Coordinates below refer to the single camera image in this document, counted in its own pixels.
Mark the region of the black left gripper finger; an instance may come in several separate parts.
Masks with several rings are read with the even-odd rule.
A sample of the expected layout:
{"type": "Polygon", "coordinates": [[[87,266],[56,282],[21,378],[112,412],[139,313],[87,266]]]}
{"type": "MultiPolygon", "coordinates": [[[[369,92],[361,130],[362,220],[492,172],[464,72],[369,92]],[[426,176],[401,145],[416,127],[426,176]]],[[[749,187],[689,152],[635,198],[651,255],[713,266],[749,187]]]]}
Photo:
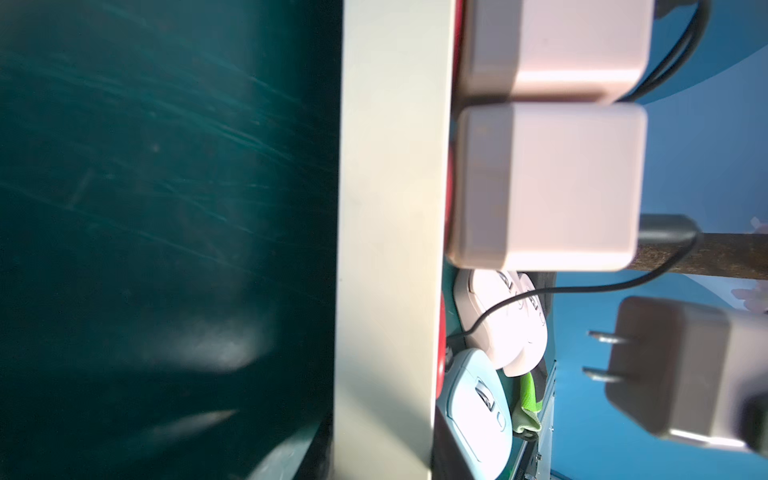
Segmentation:
{"type": "Polygon", "coordinates": [[[435,408],[431,460],[434,480],[472,480],[473,475],[443,413],[435,408]]]}

